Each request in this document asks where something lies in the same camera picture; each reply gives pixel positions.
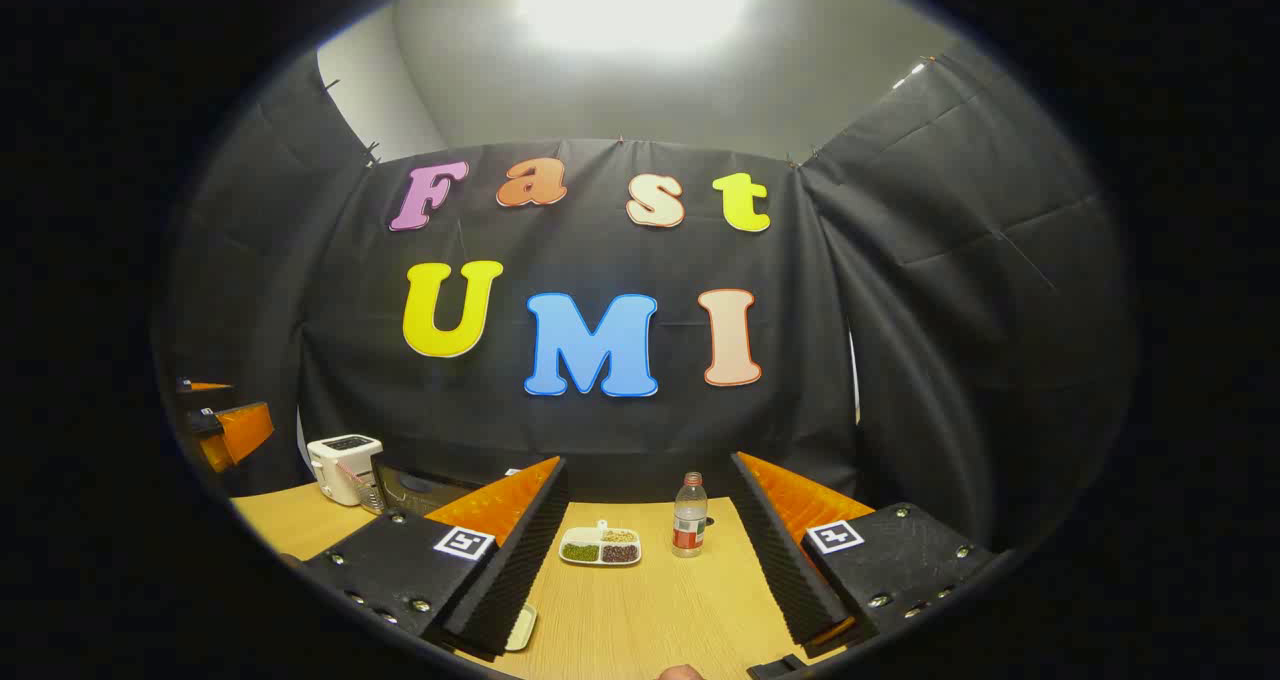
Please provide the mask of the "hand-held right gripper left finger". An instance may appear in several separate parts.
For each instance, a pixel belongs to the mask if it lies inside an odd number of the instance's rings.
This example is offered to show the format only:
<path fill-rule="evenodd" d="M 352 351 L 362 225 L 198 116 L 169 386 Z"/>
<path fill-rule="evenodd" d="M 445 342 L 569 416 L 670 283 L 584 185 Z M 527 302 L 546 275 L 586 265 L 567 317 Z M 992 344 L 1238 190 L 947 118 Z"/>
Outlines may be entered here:
<path fill-rule="evenodd" d="M 300 569 L 402 634 L 503 654 L 568 502 L 553 456 L 430 514 L 389 508 Z"/>

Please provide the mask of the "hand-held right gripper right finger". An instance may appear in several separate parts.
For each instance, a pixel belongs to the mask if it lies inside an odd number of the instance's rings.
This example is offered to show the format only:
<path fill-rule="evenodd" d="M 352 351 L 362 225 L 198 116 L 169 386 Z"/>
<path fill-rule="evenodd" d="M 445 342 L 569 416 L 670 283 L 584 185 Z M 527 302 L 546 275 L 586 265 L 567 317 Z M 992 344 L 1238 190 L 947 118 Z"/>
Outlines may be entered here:
<path fill-rule="evenodd" d="M 873 510 L 745 452 L 730 464 L 730 498 L 765 584 L 813 654 L 920 624 L 995 558 L 915 505 Z"/>

